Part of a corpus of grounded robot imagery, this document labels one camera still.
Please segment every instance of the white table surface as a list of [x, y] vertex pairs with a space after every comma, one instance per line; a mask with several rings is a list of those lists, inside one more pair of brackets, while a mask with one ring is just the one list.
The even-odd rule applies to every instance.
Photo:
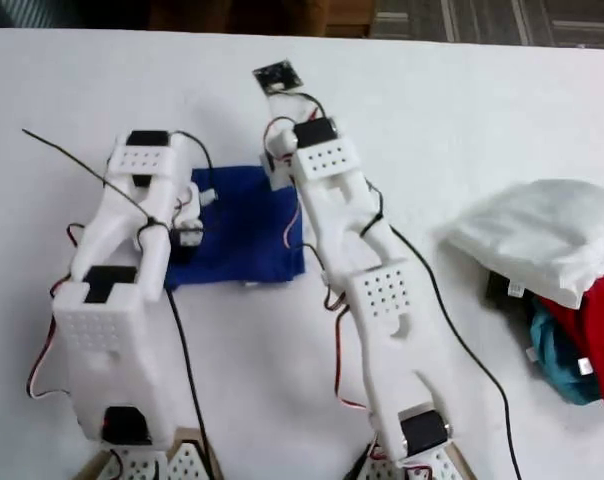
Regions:
[[[562, 401], [528, 364], [525, 329], [482, 306], [486, 273], [440, 241], [464, 208], [516, 182], [569, 177], [604, 186], [604, 51], [4, 30], [0, 478], [68, 478], [94, 451], [66, 398], [30, 401], [24, 382], [49, 321], [47, 289], [72, 255], [64, 227], [89, 220], [102, 189], [20, 128], [96, 168], [115, 135], [132, 128], [189, 130], [217, 165], [257, 164], [270, 112], [251, 71], [283, 58], [348, 125], [388, 218], [432, 262], [454, 321], [502, 381], [523, 477], [604, 474], [603, 403]], [[418, 367], [445, 401], [478, 478], [514, 478], [498, 392], [454, 340], [412, 261], [414, 317], [432, 327]], [[223, 284], [176, 295], [228, 479], [338, 479], [370, 440], [365, 415], [333, 397], [333, 319], [321, 308], [314, 263], [309, 272], [277, 288]], [[173, 367], [168, 394], [180, 422], [196, 425], [166, 301], [154, 311], [159, 351]], [[365, 400], [352, 321], [344, 349], [344, 393]], [[41, 385], [59, 385], [62, 362], [54, 351]]]

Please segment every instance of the black wire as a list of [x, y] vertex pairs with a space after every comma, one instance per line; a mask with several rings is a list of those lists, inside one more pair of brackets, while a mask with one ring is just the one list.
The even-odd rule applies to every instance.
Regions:
[[310, 93], [306, 93], [306, 92], [274, 92], [270, 96], [273, 96], [273, 95], [288, 95], [290, 97], [305, 98], [305, 99], [315, 103], [315, 105], [318, 107], [318, 109], [322, 113], [322, 116], [326, 117], [326, 110], [324, 110], [324, 106], [322, 105], [322, 102], [320, 102], [317, 98], [315, 98]]
[[373, 185], [371, 182], [369, 182], [368, 180], [366, 181], [367, 185], [369, 186], [369, 188], [371, 190], [374, 190], [377, 194], [378, 194], [378, 198], [379, 198], [379, 208], [378, 208], [378, 213], [376, 213], [374, 215], [374, 217], [371, 219], [371, 221], [369, 223], [367, 223], [364, 228], [362, 229], [362, 231], [360, 232], [360, 238], [363, 238], [364, 235], [366, 235], [366, 232], [368, 232], [369, 230], [371, 230], [371, 227], [373, 227], [373, 225], [375, 225], [376, 223], [378, 223], [380, 220], [382, 220], [384, 218], [384, 195], [382, 195], [382, 192], [380, 192], [375, 185]]
[[500, 392], [500, 395], [502, 396], [502, 401], [504, 402], [504, 418], [505, 418], [505, 423], [506, 423], [506, 437], [507, 437], [507, 440], [509, 443], [509, 453], [511, 454], [511, 463], [513, 464], [513, 469], [515, 470], [515, 476], [518, 478], [518, 480], [522, 480], [522, 476], [520, 475], [520, 468], [518, 466], [518, 460], [515, 456], [515, 448], [513, 447], [513, 437], [511, 435], [511, 414], [510, 414], [510, 409], [509, 409], [509, 400], [506, 396], [504, 388], [502, 388], [502, 385], [493, 376], [491, 371], [487, 367], [485, 367], [484, 364], [482, 363], [482, 361], [475, 355], [475, 353], [473, 353], [473, 350], [471, 350], [471, 348], [466, 344], [466, 342], [464, 341], [464, 339], [462, 339], [462, 336], [458, 332], [457, 328], [455, 328], [455, 325], [451, 321], [451, 317], [449, 317], [449, 313], [447, 312], [447, 309], [444, 306], [444, 301], [442, 300], [442, 294], [440, 293], [440, 288], [438, 287], [437, 280], [435, 279], [435, 274], [433, 273], [433, 269], [431, 268], [429, 263], [422, 256], [422, 254], [418, 251], [418, 249], [415, 248], [411, 244], [411, 242], [409, 242], [392, 225], [391, 225], [391, 231], [395, 234], [396, 237], [398, 237], [400, 239], [400, 241], [402, 243], [404, 243], [409, 248], [409, 250], [411, 250], [413, 252], [413, 254], [418, 258], [418, 260], [420, 261], [422, 266], [425, 268], [425, 270], [429, 274], [429, 277], [431, 278], [431, 284], [433, 285], [433, 290], [435, 291], [435, 296], [438, 300], [438, 304], [440, 305], [440, 310], [442, 310], [442, 315], [444, 315], [444, 319], [446, 320], [446, 323], [449, 325], [449, 328], [453, 332], [453, 335], [455, 336], [457, 341], [460, 342], [460, 345], [462, 345], [462, 348], [464, 348], [466, 353], [469, 354], [469, 356], [473, 359], [473, 361], [477, 364], [477, 366], [480, 367], [480, 369], [486, 374], [487, 377], [489, 377], [491, 382], [493, 382], [493, 384], [496, 386], [496, 388]]
[[145, 217], [147, 218], [152, 218], [151, 215], [149, 215], [147, 213], [146, 210], [144, 210], [135, 200], [133, 200], [129, 195], [127, 195], [126, 193], [124, 193], [122, 190], [120, 190], [118, 187], [116, 187], [115, 185], [113, 185], [111, 182], [109, 182], [105, 177], [103, 177], [102, 175], [100, 175], [99, 173], [97, 173], [95, 170], [93, 170], [91, 167], [89, 167], [86, 163], [84, 163], [82, 160], [80, 160], [79, 158], [77, 158], [76, 156], [72, 155], [71, 153], [67, 152], [64, 148], [62, 148], [59, 145], [56, 145], [53, 142], [50, 142], [49, 140], [40, 137], [39, 135], [36, 135], [33, 132], [30, 132], [29, 130], [27, 130], [26, 128], [23, 128], [22, 131], [24, 133], [26, 133], [29, 137], [33, 137], [36, 140], [39, 140], [40, 142], [44, 143], [45, 145], [48, 145], [49, 147], [55, 148], [58, 152], [66, 155], [68, 158], [70, 158], [71, 160], [73, 160], [76, 164], [78, 164], [80, 167], [82, 167], [84, 170], [86, 170], [87, 172], [89, 172], [91, 175], [93, 175], [95, 178], [97, 178], [98, 180], [100, 180], [103, 184], [108, 185], [109, 187], [111, 187], [113, 190], [115, 190], [116, 192], [118, 192], [120, 195], [122, 195], [124, 198], [126, 198], [129, 202], [131, 202], [133, 204], [133, 206], [135, 206], [135, 208], [137, 208], [138, 210], [140, 210]]
[[[380, 209], [378, 210], [378, 213], [373, 217], [373, 219], [362, 229], [362, 231], [360, 232], [360, 237], [363, 237], [366, 234], [366, 232], [368, 230], [370, 230], [371, 227], [375, 223], [379, 222], [383, 218], [383, 209], [384, 209], [384, 195], [382, 195], [382, 192], [380, 190], [378, 190], [375, 187], [375, 185], [373, 185], [371, 182], [369, 182], [368, 180], [366, 182], [369, 185], [369, 188], [371, 190], [374, 190], [375, 192], [377, 192], [377, 194], [380, 198]], [[518, 460], [515, 455], [515, 447], [513, 446], [513, 435], [511, 433], [511, 412], [510, 412], [510, 407], [509, 407], [509, 399], [506, 396], [506, 392], [504, 391], [504, 388], [502, 387], [500, 382], [493, 376], [491, 371], [475, 355], [473, 350], [471, 350], [471, 347], [469, 347], [466, 344], [466, 342], [464, 341], [464, 339], [458, 332], [457, 328], [455, 328], [455, 325], [453, 324], [453, 321], [451, 320], [451, 317], [449, 316], [449, 312], [447, 311], [446, 307], [444, 306], [444, 300], [442, 299], [442, 294], [440, 293], [440, 287], [438, 286], [438, 282], [435, 279], [435, 274], [433, 273], [433, 269], [431, 268], [431, 265], [429, 265], [429, 262], [426, 261], [426, 259], [420, 253], [420, 251], [417, 248], [415, 248], [411, 244], [411, 242], [409, 242], [406, 239], [406, 237], [404, 237], [404, 235], [402, 235], [398, 230], [396, 230], [396, 228], [393, 225], [390, 225], [390, 227], [391, 227], [391, 231], [393, 232], [393, 234], [396, 237], [398, 237], [400, 239], [400, 241], [402, 243], [404, 243], [404, 245], [406, 245], [409, 248], [409, 250], [411, 250], [411, 252], [413, 252], [413, 254], [418, 258], [418, 260], [420, 261], [420, 263], [422, 264], [424, 269], [429, 274], [429, 278], [431, 279], [431, 284], [433, 285], [433, 290], [435, 291], [435, 296], [436, 296], [436, 298], [438, 300], [438, 304], [440, 306], [440, 310], [442, 311], [442, 315], [444, 315], [444, 319], [446, 320], [446, 323], [448, 324], [449, 328], [453, 332], [453, 335], [455, 336], [457, 341], [460, 343], [462, 348], [466, 351], [466, 353], [469, 354], [469, 356], [473, 359], [473, 361], [476, 363], [476, 365], [478, 367], [480, 367], [480, 369], [486, 374], [487, 377], [489, 377], [491, 382], [493, 382], [495, 387], [500, 392], [500, 396], [502, 397], [502, 402], [504, 403], [504, 421], [506, 424], [506, 438], [507, 438], [507, 441], [509, 444], [509, 453], [511, 455], [511, 463], [513, 464], [513, 470], [515, 471], [515, 476], [517, 477], [518, 480], [522, 480], [522, 476], [520, 475], [520, 467], [518, 466]]]
[[[150, 227], [155, 227], [155, 226], [162, 226], [166, 229], [167, 233], [170, 233], [170, 229], [167, 225], [165, 225], [162, 222], [159, 222], [155, 219], [155, 217], [153, 217], [152, 215], [150, 215], [146, 210], [144, 210], [135, 200], [133, 200], [129, 195], [127, 195], [126, 193], [124, 193], [122, 190], [120, 190], [118, 187], [116, 187], [115, 185], [113, 185], [111, 182], [109, 182], [104, 176], [100, 175], [99, 173], [95, 172], [91, 167], [89, 167], [86, 163], [84, 163], [82, 160], [80, 160], [79, 158], [77, 158], [76, 156], [72, 155], [71, 153], [67, 152], [64, 148], [60, 147], [59, 145], [56, 145], [53, 142], [50, 142], [49, 140], [46, 140], [45, 138], [40, 137], [39, 135], [36, 135], [33, 132], [30, 132], [29, 130], [23, 128], [22, 131], [24, 133], [26, 133], [27, 135], [29, 135], [30, 137], [35, 138], [36, 140], [39, 140], [40, 142], [44, 143], [45, 145], [48, 145], [49, 147], [55, 148], [57, 151], [61, 152], [62, 154], [66, 155], [68, 158], [70, 158], [71, 160], [73, 160], [75, 163], [77, 163], [80, 167], [82, 167], [84, 170], [86, 170], [87, 172], [89, 172], [91, 175], [93, 175], [95, 178], [97, 178], [98, 180], [100, 180], [104, 185], [108, 185], [109, 187], [111, 187], [113, 190], [115, 190], [116, 192], [118, 192], [120, 195], [122, 195], [124, 198], [126, 198], [129, 202], [131, 202], [138, 210], [140, 210], [144, 216], [147, 219], [147, 222], [145, 225], [143, 225], [142, 227], [140, 227], [140, 229], [137, 231], [136, 233], [136, 237], [138, 240], [138, 245], [140, 245], [140, 251], [142, 252], [142, 254], [144, 254], [144, 250], [142, 247], [142, 244], [140, 243], [140, 234], [146, 230], [147, 228]], [[183, 135], [189, 136], [188, 133], [186, 132], [177, 132], [177, 133], [181, 133]], [[196, 142], [201, 143], [199, 140], [197, 140], [195, 137], [192, 137]], [[211, 165], [210, 163], [210, 158], [209, 158], [209, 154], [206, 151], [206, 148], [204, 149], [206, 155], [207, 155], [207, 159], [209, 161], [209, 166]]]
[[178, 327], [178, 333], [180, 334], [180, 342], [182, 343], [182, 352], [184, 353], [184, 363], [186, 364], [186, 373], [189, 378], [189, 386], [191, 387], [191, 396], [193, 397], [193, 405], [195, 406], [195, 413], [198, 416], [198, 422], [200, 423], [200, 433], [202, 434], [202, 443], [204, 444], [204, 456], [205, 456], [205, 468], [210, 478], [213, 478], [213, 469], [211, 464], [211, 453], [209, 451], [209, 440], [206, 436], [206, 429], [204, 428], [204, 418], [202, 417], [202, 411], [200, 410], [200, 402], [198, 401], [198, 395], [195, 390], [195, 381], [193, 380], [193, 370], [191, 369], [191, 358], [189, 355], [189, 348], [186, 343], [186, 337], [184, 335], [184, 329], [182, 328], [182, 320], [180, 320], [180, 314], [178, 307], [175, 305], [175, 299], [173, 293], [168, 288], [165, 288], [166, 295], [169, 297], [169, 303], [171, 304], [171, 311], [173, 312], [173, 318]]
[[212, 188], [217, 194], [217, 190], [215, 189], [215, 184], [213, 182], [213, 162], [211, 161], [211, 155], [209, 155], [209, 151], [207, 150], [202, 140], [200, 140], [198, 137], [189, 132], [185, 132], [184, 130], [176, 130], [175, 132], [171, 132], [171, 135], [175, 134], [184, 135], [186, 138], [188, 138], [189, 140], [193, 140], [200, 146], [200, 148], [204, 152], [204, 156], [206, 157], [206, 164], [209, 170], [209, 188]]
[[122, 474], [124, 473], [124, 464], [122, 463], [122, 458], [120, 457], [120, 455], [118, 455], [118, 452], [116, 452], [115, 450], [111, 449], [111, 455], [113, 455], [115, 457], [115, 460], [118, 462], [118, 466], [119, 471], [117, 473], [117, 475], [115, 477], [111, 477], [109, 480], [120, 480], [120, 478], [122, 478]]

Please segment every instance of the white cloth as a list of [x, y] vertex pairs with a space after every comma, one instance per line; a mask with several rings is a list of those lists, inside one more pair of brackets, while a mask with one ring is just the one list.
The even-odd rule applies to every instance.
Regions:
[[486, 268], [578, 309], [604, 275], [604, 189], [577, 180], [518, 186], [461, 218], [449, 240]]

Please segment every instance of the pile of clothes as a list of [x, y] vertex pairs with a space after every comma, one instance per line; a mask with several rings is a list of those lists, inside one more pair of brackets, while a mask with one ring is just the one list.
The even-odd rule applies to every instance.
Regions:
[[491, 270], [489, 296], [523, 299], [537, 361], [562, 396], [604, 400], [604, 189], [518, 186], [461, 218], [449, 240]]

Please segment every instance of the wooden cabinet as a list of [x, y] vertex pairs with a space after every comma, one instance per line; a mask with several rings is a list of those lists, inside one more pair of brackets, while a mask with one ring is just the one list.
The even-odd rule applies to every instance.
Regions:
[[367, 37], [375, 0], [330, 0], [327, 37]]

